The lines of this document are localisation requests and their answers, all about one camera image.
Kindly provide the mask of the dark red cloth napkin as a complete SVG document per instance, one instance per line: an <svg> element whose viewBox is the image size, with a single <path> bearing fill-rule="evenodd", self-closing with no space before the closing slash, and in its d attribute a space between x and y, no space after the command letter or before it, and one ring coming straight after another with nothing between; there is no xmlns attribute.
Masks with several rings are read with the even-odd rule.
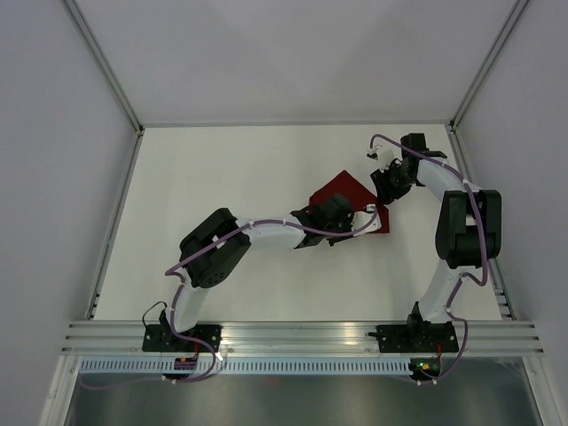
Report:
<svg viewBox="0 0 568 426"><path fill-rule="evenodd" d="M390 232L390 214L389 210L382 205L377 196L369 191L348 171L343 170L327 184L313 193L309 198L310 205L322 205L330 199L334 194L343 195L350 203L356 213L363 212L369 204L374 204L378 212L380 226L372 231L376 234L388 234Z"/></svg>

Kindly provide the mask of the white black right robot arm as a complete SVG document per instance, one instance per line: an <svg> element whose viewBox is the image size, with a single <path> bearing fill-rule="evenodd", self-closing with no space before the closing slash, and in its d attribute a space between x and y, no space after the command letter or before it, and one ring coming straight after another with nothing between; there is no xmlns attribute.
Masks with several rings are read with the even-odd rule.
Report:
<svg viewBox="0 0 568 426"><path fill-rule="evenodd" d="M501 251L501 194L469 182L444 153L427 147L422 133L409 133L395 145L400 158L371 175L378 201L389 205L413 186L424 186L436 196L438 266L406 323L379 325L371 336L381 353L456 353L458 319L452 305L465 280L483 287L489 279L488 262Z"/></svg>

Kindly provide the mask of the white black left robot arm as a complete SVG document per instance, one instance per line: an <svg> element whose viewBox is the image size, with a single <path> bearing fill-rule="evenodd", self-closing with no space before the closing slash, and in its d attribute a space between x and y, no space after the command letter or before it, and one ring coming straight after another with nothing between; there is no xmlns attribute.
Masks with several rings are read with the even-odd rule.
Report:
<svg viewBox="0 0 568 426"><path fill-rule="evenodd" d="M166 272L177 277L162 340L173 351L185 351L193 343L193 328L208 292L223 283L251 249L305 249L323 240L353 235L355 210L335 193L320 205L294 210L283 218L237 218L228 208L214 211L180 242L180 258Z"/></svg>

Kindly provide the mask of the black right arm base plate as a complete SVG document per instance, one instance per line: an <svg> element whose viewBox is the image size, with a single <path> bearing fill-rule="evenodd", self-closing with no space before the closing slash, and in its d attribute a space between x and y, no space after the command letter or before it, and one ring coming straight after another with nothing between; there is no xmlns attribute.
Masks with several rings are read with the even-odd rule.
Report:
<svg viewBox="0 0 568 426"><path fill-rule="evenodd" d="M377 343L380 353L457 353L459 344L451 322L411 327L379 325L368 334Z"/></svg>

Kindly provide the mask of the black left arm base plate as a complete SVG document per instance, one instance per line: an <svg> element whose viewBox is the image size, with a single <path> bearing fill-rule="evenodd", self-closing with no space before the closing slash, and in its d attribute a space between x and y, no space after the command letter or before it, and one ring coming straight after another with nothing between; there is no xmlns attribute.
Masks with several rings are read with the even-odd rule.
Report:
<svg viewBox="0 0 568 426"><path fill-rule="evenodd" d="M183 332L185 339L175 336L169 325L148 325L143 338L142 352L209 352L218 351L222 340L222 326L218 324L197 324Z"/></svg>

